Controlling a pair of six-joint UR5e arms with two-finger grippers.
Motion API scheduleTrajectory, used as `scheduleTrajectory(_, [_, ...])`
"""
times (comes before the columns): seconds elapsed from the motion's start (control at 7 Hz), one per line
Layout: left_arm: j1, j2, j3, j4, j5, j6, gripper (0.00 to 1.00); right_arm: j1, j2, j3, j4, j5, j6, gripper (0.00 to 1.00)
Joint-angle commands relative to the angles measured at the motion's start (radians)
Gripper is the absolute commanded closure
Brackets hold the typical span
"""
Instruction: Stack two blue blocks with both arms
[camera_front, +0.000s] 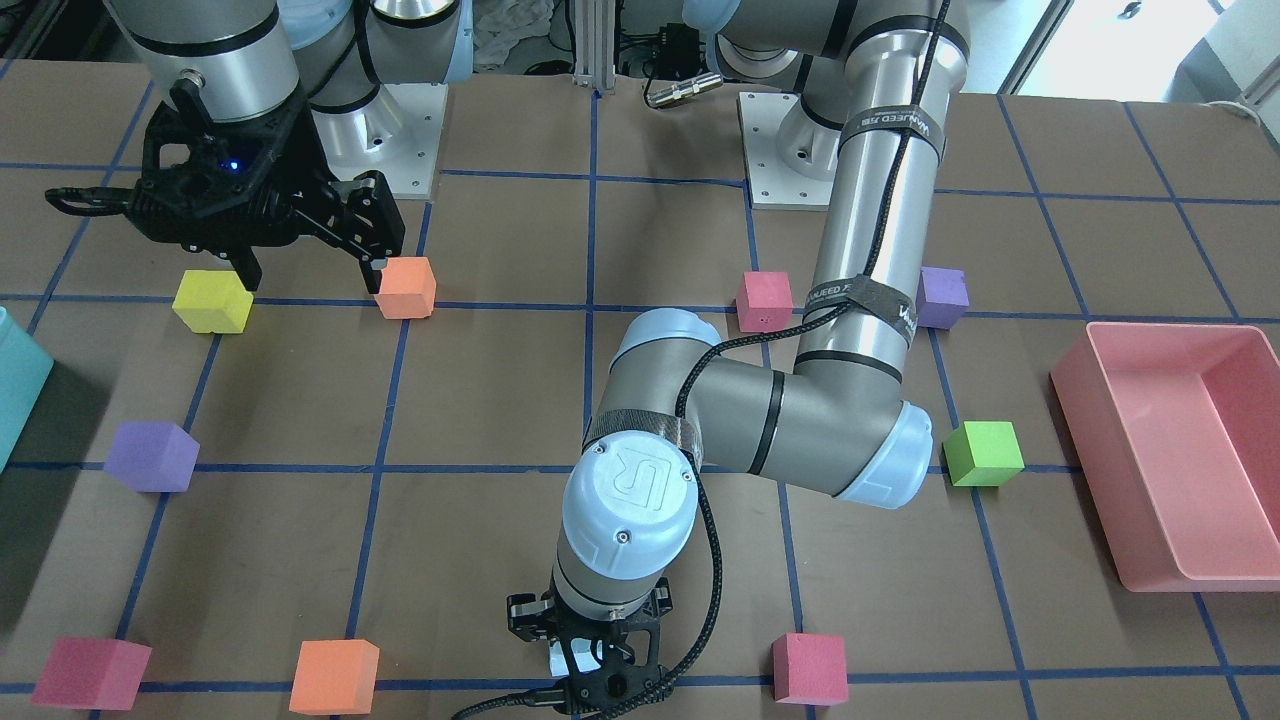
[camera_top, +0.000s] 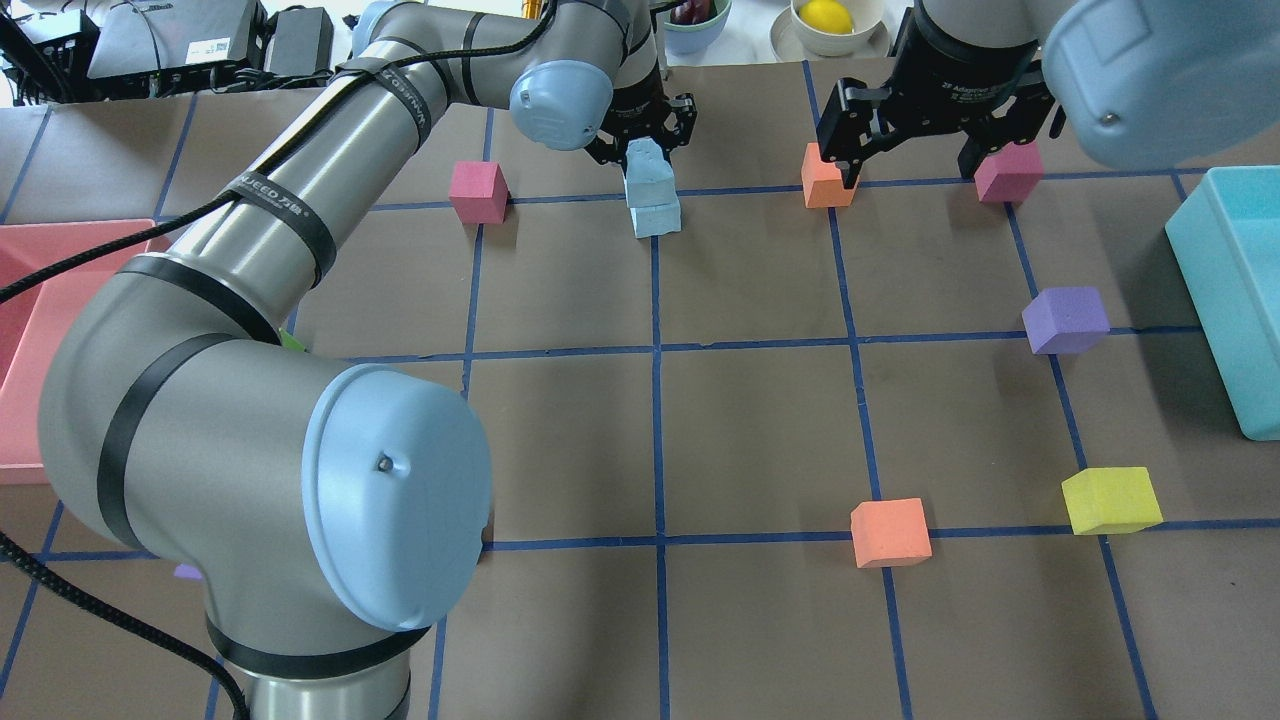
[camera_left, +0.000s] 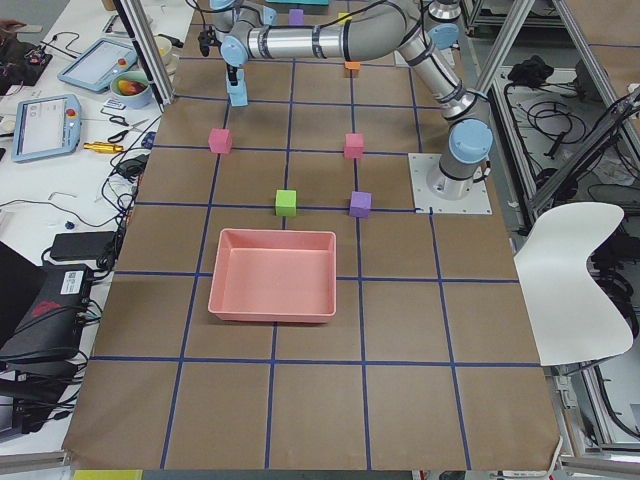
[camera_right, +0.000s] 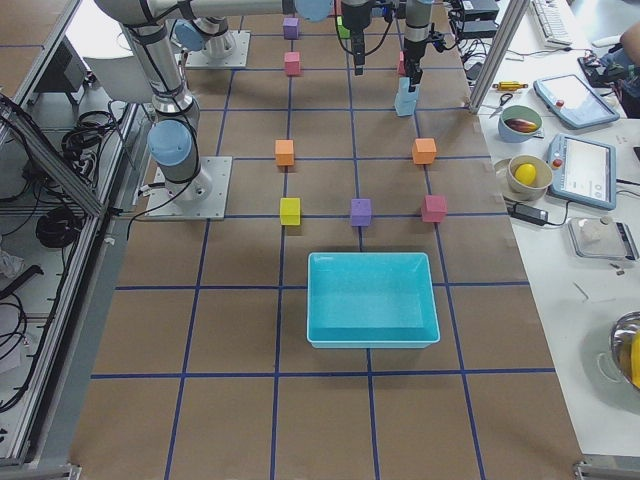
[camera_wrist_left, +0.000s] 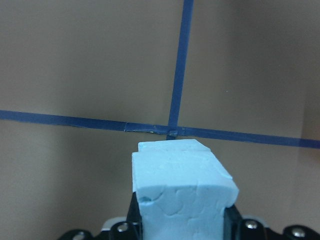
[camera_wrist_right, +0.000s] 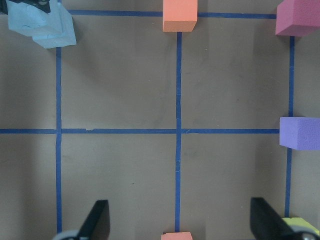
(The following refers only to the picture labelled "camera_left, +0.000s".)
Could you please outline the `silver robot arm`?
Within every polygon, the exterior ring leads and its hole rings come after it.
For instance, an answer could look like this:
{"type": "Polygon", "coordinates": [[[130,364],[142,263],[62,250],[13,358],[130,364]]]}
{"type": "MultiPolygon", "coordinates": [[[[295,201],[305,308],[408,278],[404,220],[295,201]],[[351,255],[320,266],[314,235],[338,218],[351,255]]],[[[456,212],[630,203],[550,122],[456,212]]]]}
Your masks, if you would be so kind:
{"type": "Polygon", "coordinates": [[[493,144],[489,103],[468,89],[424,25],[432,6],[414,1],[373,1],[324,24],[280,25],[276,11],[252,1],[213,1],[202,10],[198,36],[203,56],[212,47],[227,64],[229,79],[252,59],[341,58],[376,60],[397,52],[418,75],[449,124],[436,180],[473,179],[493,144]]]}

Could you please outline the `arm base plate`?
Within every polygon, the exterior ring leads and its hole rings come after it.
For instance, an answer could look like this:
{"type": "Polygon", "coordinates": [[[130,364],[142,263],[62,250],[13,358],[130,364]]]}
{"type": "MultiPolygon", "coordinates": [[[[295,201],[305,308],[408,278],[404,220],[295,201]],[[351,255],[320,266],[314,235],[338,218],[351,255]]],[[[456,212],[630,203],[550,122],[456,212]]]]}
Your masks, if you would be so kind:
{"type": "Polygon", "coordinates": [[[452,180],[440,170],[440,154],[409,153],[414,209],[425,214],[491,215],[486,181],[478,167],[467,180],[452,180]]]}

